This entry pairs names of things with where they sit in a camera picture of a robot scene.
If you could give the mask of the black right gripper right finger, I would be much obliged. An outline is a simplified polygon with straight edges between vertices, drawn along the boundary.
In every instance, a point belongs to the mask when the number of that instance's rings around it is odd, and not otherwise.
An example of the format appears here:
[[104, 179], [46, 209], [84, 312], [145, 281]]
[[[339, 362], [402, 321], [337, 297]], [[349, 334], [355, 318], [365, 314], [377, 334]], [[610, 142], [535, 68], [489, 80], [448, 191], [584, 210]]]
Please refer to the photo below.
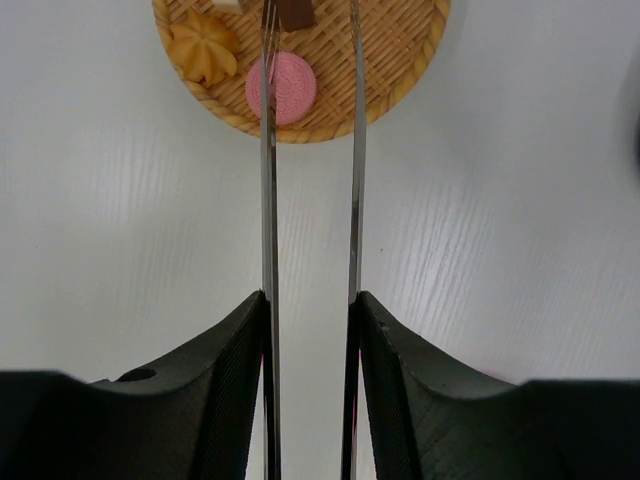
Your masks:
[[635, 380], [481, 373], [405, 327], [370, 293], [356, 327], [380, 479], [635, 479]]

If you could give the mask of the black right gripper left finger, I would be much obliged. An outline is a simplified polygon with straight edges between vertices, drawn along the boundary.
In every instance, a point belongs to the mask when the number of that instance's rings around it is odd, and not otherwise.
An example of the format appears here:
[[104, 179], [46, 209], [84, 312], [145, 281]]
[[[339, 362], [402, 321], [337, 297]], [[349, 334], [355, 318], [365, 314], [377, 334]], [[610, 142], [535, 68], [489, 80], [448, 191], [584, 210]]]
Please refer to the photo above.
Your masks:
[[1, 375], [5, 479], [241, 479], [267, 305], [254, 292], [222, 321], [120, 378]]

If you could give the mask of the steel tongs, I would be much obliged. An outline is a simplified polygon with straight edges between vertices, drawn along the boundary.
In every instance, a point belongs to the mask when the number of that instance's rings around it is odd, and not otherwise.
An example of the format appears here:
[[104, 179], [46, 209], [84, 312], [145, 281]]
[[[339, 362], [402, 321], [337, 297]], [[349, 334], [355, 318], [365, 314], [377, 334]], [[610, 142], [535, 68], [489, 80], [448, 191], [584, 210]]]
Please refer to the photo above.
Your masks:
[[[360, 332], [354, 317], [361, 291], [363, 207], [366, 160], [366, 88], [364, 48], [359, 3], [350, 3], [350, 21], [355, 54], [355, 116], [352, 159], [350, 220], [350, 256], [348, 275], [348, 325], [345, 355], [344, 402], [342, 417], [342, 479], [357, 478], [358, 398], [360, 368]], [[262, 355], [264, 410], [264, 477], [279, 479], [281, 462], [281, 388], [279, 352], [279, 266], [277, 219], [276, 155], [276, 66], [280, 22], [275, 1], [265, 1], [261, 25], [261, 219], [262, 219], [262, 291], [266, 299]]]

